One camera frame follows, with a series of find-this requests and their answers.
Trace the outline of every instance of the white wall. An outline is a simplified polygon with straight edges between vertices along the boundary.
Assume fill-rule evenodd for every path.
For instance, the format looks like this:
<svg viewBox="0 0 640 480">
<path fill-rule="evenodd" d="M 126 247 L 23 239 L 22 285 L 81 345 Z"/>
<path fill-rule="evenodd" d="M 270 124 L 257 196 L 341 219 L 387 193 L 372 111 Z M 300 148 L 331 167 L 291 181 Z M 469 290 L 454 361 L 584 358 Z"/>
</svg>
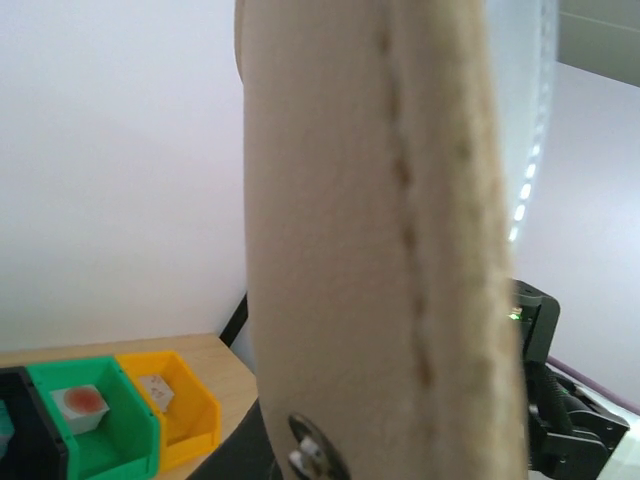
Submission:
<svg viewBox="0 0 640 480">
<path fill-rule="evenodd" d="M 555 296 L 551 354 L 640 403 L 640 89 L 559 65 L 517 273 Z"/>
<path fill-rule="evenodd" d="M 245 290 L 233 3 L 0 2 L 0 351 L 227 322 Z"/>
</svg>

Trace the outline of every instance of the wooden table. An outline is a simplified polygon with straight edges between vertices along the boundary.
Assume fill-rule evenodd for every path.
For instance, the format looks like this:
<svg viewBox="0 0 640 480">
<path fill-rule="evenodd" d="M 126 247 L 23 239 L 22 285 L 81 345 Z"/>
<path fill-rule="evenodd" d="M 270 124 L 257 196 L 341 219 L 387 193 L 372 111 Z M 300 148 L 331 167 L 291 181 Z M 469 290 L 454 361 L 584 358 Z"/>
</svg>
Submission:
<svg viewBox="0 0 640 480">
<path fill-rule="evenodd" d="M 222 406 L 222 439 L 236 428 L 258 393 L 253 374 L 215 335 L 136 340 L 0 354 L 0 367 L 118 353 L 175 350 L 218 398 Z M 162 473 L 158 480 L 184 480 L 202 458 Z"/>
</svg>

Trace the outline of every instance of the black bin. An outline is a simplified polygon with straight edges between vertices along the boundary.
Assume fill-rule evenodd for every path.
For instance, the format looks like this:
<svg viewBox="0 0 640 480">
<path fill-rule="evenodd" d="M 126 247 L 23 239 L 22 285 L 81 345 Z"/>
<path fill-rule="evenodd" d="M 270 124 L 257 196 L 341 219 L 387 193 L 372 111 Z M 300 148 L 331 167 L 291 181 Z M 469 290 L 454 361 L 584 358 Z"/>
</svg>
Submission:
<svg viewBox="0 0 640 480">
<path fill-rule="evenodd" d="M 66 479 L 69 451 L 24 367 L 0 368 L 0 400 L 15 429 L 0 479 Z"/>
</svg>

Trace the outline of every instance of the led light strip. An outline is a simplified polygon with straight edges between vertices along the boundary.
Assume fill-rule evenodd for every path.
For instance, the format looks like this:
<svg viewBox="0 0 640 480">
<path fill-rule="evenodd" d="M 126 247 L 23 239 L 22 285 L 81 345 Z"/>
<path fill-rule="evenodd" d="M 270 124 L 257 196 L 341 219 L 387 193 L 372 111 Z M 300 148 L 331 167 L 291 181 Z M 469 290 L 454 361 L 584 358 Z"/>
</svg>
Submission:
<svg viewBox="0 0 640 480">
<path fill-rule="evenodd" d="M 524 174 L 524 182 L 520 189 L 518 203 L 513 215 L 513 223 L 509 231 L 509 242 L 514 242 L 518 238 L 522 220 L 527 209 L 533 177 L 538 169 L 540 157 L 542 156 L 542 146 L 547 134 L 547 124 L 549 120 L 549 110 L 551 107 L 551 85 L 553 83 L 553 67 L 556 61 L 557 48 L 557 0 L 542 1 L 542 15 L 540 21 L 540 89 L 538 92 L 538 111 L 536 112 L 536 122 L 533 134 L 533 146 L 529 153 L 527 168 Z"/>
</svg>

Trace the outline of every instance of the ceiling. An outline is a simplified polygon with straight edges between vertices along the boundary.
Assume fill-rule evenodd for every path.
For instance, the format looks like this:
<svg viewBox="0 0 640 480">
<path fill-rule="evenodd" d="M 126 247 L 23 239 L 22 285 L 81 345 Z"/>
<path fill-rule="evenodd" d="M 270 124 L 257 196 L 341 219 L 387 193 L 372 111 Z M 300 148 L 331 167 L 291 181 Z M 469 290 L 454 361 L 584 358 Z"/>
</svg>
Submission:
<svg viewBox="0 0 640 480">
<path fill-rule="evenodd" d="M 640 86 L 640 0 L 560 0 L 562 63 Z"/>
</svg>

